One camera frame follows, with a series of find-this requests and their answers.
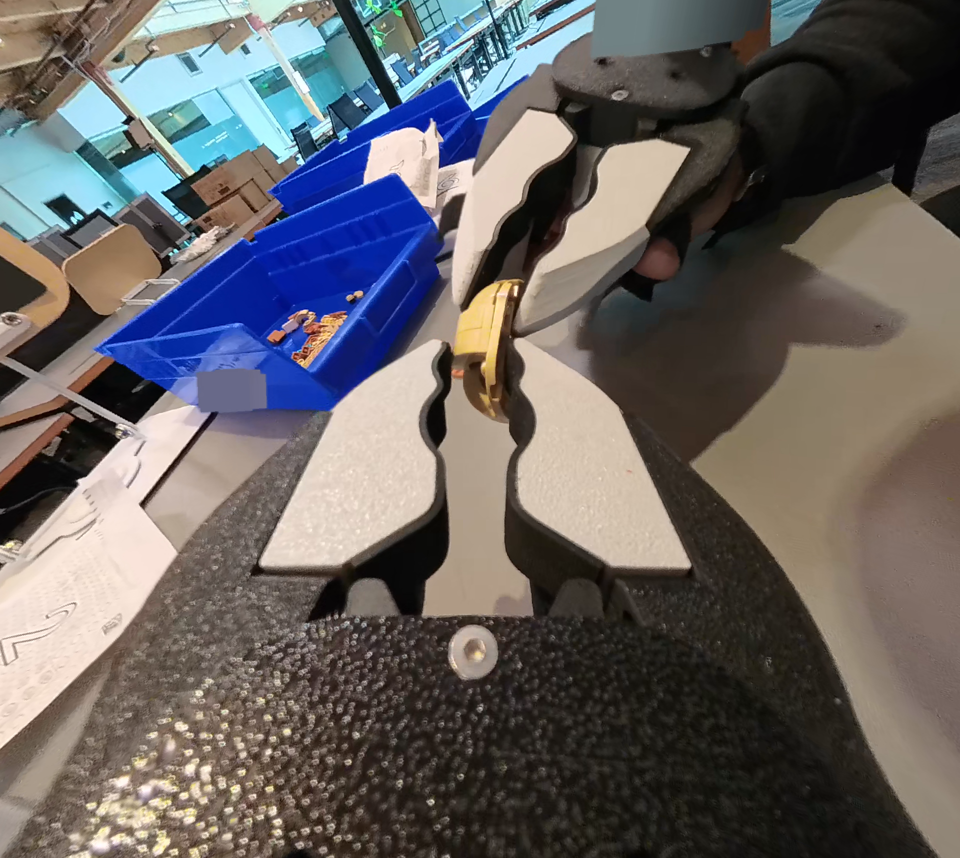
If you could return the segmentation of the person's right hand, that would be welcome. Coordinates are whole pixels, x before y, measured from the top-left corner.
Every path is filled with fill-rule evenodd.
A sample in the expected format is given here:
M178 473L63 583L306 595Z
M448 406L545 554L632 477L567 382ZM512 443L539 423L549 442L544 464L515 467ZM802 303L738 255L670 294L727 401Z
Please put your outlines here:
M683 264L690 243L712 230L726 216L743 196L746 186L746 168L741 154L735 152L710 196L658 227L633 270L657 283L674 277Z

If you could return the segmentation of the blue plastic bin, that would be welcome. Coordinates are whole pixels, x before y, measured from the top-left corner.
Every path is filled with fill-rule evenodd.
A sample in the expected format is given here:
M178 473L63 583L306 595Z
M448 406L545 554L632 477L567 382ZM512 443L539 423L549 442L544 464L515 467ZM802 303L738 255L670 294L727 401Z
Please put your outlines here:
M439 278L434 219L391 175L241 240L140 312L99 347L190 405L197 375L265 378L264 408L330 410L386 360ZM294 301L367 288L358 310L304 369L267 347Z
M510 95L526 79L527 75L524 75L476 109L469 112L462 111L438 129L438 134L441 137L438 145L440 168L470 161L477 156L495 109L506 96Z
M318 203L362 186L371 143L404 128L426 130L437 125L440 168L473 159L488 118L471 109L457 85L447 80L364 123L341 142L334 142L310 157L272 189L283 209L293 215Z

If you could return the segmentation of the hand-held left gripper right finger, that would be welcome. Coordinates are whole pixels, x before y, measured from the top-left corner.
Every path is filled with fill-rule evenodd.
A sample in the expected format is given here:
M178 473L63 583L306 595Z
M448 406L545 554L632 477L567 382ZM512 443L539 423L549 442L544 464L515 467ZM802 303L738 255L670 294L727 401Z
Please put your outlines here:
M690 554L614 401L529 340L510 348L507 377L506 552L534 614L570 581L605 604L618 580L689 578Z

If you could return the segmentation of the light wooden chair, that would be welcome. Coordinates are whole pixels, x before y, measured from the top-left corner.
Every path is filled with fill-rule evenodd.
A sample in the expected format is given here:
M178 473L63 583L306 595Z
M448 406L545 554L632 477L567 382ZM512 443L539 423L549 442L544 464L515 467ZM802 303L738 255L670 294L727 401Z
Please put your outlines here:
M162 265L138 228L123 224L68 257L61 271L92 312L110 316L125 296L159 278Z

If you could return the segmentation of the tan curved brick assembly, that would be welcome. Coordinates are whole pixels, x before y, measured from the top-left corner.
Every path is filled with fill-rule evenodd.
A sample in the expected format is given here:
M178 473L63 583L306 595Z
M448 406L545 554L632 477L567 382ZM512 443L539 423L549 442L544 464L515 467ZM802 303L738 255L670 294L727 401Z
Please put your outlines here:
M461 312L453 342L452 376L478 412L501 423L508 420L507 356L523 287L504 279L482 288Z

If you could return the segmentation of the pile of tan brown bricks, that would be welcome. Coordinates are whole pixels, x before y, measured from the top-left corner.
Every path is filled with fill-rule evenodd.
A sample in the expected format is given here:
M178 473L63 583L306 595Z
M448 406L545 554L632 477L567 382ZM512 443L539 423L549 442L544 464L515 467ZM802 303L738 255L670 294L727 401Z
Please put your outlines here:
M357 288L294 301L267 329L267 347L307 369L358 310L368 293L367 288Z

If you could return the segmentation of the stack of cardboard boxes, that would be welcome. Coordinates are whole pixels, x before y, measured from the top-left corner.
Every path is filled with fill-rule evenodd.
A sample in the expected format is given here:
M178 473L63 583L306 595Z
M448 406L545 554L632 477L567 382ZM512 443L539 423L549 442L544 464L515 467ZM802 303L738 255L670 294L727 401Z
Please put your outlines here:
M275 186L301 164L297 155L279 160L265 145L212 168L192 186L204 205L191 221L203 231L239 227L251 219L259 230L285 216Z

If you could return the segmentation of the grey desk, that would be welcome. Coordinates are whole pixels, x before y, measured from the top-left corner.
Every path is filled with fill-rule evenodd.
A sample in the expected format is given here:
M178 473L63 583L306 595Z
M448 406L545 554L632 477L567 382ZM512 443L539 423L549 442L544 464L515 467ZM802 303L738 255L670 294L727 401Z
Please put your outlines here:
M212 734L157 764L213 767L168 853L958 856L958 243L881 187L773 233L537 340L642 421L689 549L612 622L487 620L469 683L452 617L308 621L254 555L321 419L217 510L141 649L141 755Z

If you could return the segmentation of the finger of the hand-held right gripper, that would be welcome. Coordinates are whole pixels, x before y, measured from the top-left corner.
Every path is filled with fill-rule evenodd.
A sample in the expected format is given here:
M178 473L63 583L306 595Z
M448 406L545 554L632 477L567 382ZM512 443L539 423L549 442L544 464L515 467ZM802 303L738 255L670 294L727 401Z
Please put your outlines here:
M568 317L637 263L651 237L648 222L689 154L670 142L618 144L601 154L592 196L530 272L513 316L516 336Z
M534 183L573 153L577 137L563 118L525 112L474 175L462 204L452 260L452 297L464 310L504 271L522 267L522 242L534 218Z

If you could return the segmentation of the black board with wooden rim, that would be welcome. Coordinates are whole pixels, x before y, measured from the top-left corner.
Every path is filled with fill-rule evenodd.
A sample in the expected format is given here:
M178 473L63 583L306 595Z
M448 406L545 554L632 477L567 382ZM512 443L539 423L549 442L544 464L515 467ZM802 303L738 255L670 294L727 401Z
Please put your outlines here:
M67 310L70 287L61 268L1 231L1 355L6 357Z

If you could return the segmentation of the black equipment case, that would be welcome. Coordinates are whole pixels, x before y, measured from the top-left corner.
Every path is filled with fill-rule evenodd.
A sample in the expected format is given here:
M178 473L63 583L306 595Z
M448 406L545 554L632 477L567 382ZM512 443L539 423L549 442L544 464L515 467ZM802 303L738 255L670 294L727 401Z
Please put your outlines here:
M128 225L138 230L150 249L159 257L166 257L191 237L191 232L171 216L149 194L141 194L110 218L116 225Z

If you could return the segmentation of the white printed paper bag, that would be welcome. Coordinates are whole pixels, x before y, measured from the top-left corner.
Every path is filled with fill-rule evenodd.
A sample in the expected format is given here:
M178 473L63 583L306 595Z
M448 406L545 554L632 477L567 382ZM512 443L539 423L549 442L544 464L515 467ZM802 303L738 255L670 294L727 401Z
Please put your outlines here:
M2 567L2 745L119 639L174 561L143 503L209 419L142 421Z

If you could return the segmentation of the person's right forearm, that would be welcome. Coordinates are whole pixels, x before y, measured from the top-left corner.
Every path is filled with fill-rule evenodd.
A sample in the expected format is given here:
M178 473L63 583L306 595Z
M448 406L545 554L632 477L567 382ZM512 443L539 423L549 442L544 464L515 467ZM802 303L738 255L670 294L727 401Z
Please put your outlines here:
M749 197L764 211L908 161L958 114L959 0L821 0L746 72Z

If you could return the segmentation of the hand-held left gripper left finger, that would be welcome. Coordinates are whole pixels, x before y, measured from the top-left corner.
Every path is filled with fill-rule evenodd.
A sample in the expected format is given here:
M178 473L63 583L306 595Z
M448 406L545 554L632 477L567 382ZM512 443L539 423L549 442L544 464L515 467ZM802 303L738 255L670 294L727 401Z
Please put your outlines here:
M267 575L320 576L344 591L382 582L422 614L450 549L447 434L452 351L428 340L368 377L330 412L258 561Z

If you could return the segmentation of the white crumpled bag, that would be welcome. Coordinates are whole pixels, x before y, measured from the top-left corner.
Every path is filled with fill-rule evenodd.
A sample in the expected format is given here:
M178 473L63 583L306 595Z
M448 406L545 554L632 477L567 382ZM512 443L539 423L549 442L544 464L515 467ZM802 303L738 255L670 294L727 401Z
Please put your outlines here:
M433 210L442 143L435 120L430 120L424 131L406 127L375 138L369 146L363 183L397 176L426 210Z

